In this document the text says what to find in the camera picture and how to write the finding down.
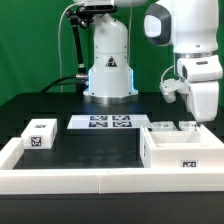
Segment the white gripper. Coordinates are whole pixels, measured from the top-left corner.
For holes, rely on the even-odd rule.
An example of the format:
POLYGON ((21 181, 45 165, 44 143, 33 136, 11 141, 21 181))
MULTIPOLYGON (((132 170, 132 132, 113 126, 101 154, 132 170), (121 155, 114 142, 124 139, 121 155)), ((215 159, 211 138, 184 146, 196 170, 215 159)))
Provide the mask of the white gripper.
POLYGON ((190 83, 186 106, 197 122, 213 121, 217 115, 219 83, 190 83))

